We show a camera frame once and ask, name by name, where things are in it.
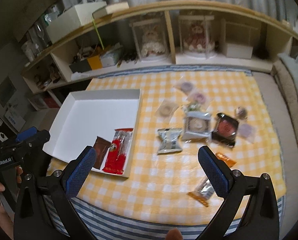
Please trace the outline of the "beige ring cookie packet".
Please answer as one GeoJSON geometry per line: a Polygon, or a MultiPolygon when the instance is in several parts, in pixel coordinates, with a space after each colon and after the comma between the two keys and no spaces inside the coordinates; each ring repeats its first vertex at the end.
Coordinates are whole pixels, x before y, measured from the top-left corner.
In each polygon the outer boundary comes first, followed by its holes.
{"type": "Polygon", "coordinates": [[[162,118],[163,120],[170,120],[178,108],[179,105],[176,102],[164,99],[156,110],[155,116],[162,118]]]}

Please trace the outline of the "white box in shelf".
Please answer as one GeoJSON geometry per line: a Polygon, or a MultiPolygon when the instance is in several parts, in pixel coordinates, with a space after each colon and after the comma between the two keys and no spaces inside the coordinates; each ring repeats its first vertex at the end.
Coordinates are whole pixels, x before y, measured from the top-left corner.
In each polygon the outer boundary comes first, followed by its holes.
{"type": "Polygon", "coordinates": [[[226,43],[223,50],[226,57],[236,59],[251,59],[252,53],[253,46],[235,43],[226,43]]]}

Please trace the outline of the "yellow white checkered cloth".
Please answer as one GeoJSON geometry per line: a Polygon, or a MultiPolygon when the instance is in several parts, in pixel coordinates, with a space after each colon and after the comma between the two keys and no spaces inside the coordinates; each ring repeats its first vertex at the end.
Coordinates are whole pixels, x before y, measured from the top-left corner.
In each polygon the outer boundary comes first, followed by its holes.
{"type": "MultiPolygon", "coordinates": [[[[205,141],[203,141],[203,140],[200,140],[200,141],[202,141],[202,143],[203,143],[203,145],[204,144],[208,144],[208,146],[210,146],[210,144],[211,143],[213,143],[213,142],[211,142],[211,141],[207,141],[207,142],[205,142],[205,141]]],[[[181,142],[181,145],[182,145],[182,143],[183,142],[198,142],[198,141],[182,141],[181,142]]],[[[64,167],[64,165],[65,165],[65,162],[64,161],[61,161],[61,160],[58,160],[58,159],[56,159],[56,158],[54,158],[53,159],[53,161],[52,161],[52,163],[51,163],[51,166],[52,166],[52,168],[63,168],[64,167]]]]}

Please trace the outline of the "wooden bedside shelf unit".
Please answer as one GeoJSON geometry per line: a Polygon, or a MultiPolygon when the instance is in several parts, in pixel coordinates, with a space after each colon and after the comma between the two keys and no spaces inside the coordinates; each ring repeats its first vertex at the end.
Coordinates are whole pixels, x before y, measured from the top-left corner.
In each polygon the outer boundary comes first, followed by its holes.
{"type": "Polygon", "coordinates": [[[24,67],[35,94],[125,69],[210,64],[271,71],[278,54],[298,46],[286,22],[223,2],[174,0],[131,7],[59,30],[24,67]]]}

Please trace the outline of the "red doll in case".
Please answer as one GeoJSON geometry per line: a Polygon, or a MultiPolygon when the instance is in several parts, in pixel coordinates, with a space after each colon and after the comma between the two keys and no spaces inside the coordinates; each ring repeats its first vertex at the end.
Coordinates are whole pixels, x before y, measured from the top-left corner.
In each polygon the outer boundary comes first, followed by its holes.
{"type": "Polygon", "coordinates": [[[180,50],[183,54],[201,59],[216,56],[213,21],[213,15],[179,15],[180,50]]]}

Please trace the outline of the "silver orange snack packet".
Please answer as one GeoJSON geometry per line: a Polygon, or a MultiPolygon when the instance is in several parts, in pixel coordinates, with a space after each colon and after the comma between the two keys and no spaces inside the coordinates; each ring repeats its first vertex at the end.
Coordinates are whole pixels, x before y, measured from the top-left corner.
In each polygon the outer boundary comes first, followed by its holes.
{"type": "Polygon", "coordinates": [[[190,191],[188,195],[200,202],[202,205],[209,207],[209,200],[214,193],[215,191],[211,182],[206,176],[204,176],[200,184],[193,191],[190,191]]]}

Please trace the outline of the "yellow cardboard box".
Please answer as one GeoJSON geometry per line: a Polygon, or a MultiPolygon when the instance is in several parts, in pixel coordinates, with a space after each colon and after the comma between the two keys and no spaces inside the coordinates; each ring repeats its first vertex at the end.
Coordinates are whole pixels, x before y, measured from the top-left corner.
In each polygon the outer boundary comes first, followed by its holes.
{"type": "Polygon", "coordinates": [[[99,55],[91,56],[87,59],[91,70],[101,69],[102,63],[99,55]]]}

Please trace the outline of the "green white candy packet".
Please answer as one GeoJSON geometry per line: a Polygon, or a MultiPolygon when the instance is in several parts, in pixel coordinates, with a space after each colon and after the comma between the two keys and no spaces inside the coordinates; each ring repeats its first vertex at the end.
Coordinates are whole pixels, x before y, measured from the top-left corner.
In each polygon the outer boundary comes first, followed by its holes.
{"type": "Polygon", "coordinates": [[[203,112],[203,105],[198,102],[190,102],[183,107],[184,113],[188,112],[203,112]]]}

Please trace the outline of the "dark ball strawberry print packet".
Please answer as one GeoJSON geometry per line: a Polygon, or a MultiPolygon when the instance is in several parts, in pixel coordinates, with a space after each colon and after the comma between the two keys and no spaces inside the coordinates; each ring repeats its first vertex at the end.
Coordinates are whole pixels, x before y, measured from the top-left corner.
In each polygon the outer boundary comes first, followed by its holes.
{"type": "Polygon", "coordinates": [[[248,118],[248,110],[245,107],[239,106],[235,110],[235,116],[237,119],[245,120],[248,118]]]}

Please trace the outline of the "purple ring cookie packet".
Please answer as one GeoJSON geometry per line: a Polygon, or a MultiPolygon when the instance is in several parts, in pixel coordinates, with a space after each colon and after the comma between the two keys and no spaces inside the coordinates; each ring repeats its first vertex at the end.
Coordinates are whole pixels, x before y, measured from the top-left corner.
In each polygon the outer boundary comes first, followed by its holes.
{"type": "Polygon", "coordinates": [[[174,88],[180,90],[185,95],[193,93],[196,89],[195,85],[183,76],[175,83],[174,88]]]}

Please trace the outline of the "purple round cookie packet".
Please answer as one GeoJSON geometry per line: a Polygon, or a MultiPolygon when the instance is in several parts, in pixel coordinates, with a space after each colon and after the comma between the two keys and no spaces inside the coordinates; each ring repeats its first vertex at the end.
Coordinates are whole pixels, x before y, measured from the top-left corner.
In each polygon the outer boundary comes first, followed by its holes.
{"type": "Polygon", "coordinates": [[[254,143],[256,129],[250,124],[242,123],[238,127],[237,135],[250,143],[254,143]]]}

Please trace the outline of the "pink ring cookie packet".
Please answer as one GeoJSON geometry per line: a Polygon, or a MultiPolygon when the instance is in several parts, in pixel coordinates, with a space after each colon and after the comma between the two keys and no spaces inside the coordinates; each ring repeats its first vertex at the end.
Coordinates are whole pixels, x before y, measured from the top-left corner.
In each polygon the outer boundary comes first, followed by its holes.
{"type": "Polygon", "coordinates": [[[193,90],[189,93],[187,97],[189,102],[195,102],[200,104],[202,107],[207,108],[212,101],[212,98],[210,98],[206,93],[201,92],[199,90],[193,90]]]}

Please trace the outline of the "white grey snack bag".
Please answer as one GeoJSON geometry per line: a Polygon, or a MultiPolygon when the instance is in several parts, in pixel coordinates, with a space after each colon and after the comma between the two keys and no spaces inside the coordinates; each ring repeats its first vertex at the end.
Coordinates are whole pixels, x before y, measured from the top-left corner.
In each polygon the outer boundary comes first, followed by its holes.
{"type": "Polygon", "coordinates": [[[157,154],[172,154],[182,152],[179,144],[179,137],[182,134],[181,128],[163,128],[157,130],[161,144],[157,154]]]}

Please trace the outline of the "black boxed red mooncake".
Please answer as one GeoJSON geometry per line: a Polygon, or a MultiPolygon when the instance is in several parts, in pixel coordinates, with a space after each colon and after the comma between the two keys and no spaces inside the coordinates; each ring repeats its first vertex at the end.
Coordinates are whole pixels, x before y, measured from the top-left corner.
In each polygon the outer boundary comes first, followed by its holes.
{"type": "Polygon", "coordinates": [[[238,120],[224,113],[217,113],[216,125],[211,138],[213,141],[233,148],[236,144],[238,127],[238,120]]]}

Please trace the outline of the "clear boxed mooncake beige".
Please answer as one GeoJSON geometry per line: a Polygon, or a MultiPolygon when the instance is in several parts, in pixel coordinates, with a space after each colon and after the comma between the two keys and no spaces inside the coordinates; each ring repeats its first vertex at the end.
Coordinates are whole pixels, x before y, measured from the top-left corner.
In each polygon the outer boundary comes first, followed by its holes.
{"type": "Polygon", "coordinates": [[[200,140],[211,136],[211,114],[189,111],[186,113],[182,140],[200,140]]]}

